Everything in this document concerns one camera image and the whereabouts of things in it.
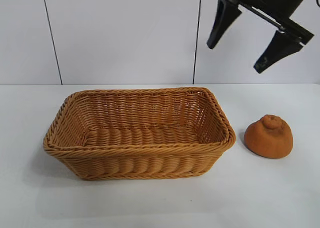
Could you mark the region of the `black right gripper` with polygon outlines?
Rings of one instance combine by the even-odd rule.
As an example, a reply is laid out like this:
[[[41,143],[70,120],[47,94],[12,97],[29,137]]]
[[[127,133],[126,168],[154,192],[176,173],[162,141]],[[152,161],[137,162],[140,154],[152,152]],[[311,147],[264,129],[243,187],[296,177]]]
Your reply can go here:
[[[214,49],[219,40],[230,25],[242,14],[239,5],[251,10],[259,17],[265,16],[256,10],[260,10],[272,17],[275,22],[268,22],[283,30],[277,30],[259,59],[254,64],[254,69],[261,74],[274,63],[299,52],[306,45],[313,34],[295,23],[290,16],[298,8],[303,0],[218,0],[215,20],[206,42],[209,49]]]

